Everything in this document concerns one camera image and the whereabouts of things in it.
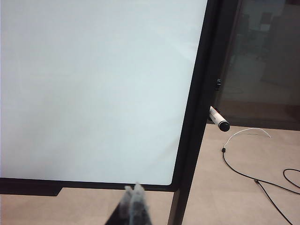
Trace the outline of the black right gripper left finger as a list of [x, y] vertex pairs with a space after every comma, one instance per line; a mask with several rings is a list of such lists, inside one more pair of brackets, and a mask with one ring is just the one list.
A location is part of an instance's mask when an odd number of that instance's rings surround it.
[[125, 186], [125, 193], [119, 202], [120, 217], [128, 217], [131, 198], [132, 198], [132, 188], [130, 186]]

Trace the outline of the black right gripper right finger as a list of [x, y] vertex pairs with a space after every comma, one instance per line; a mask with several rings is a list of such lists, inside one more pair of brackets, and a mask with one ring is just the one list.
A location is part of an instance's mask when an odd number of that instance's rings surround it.
[[151, 225], [151, 218], [145, 198], [145, 190], [136, 183], [132, 190], [129, 205], [129, 224], [130, 225]]

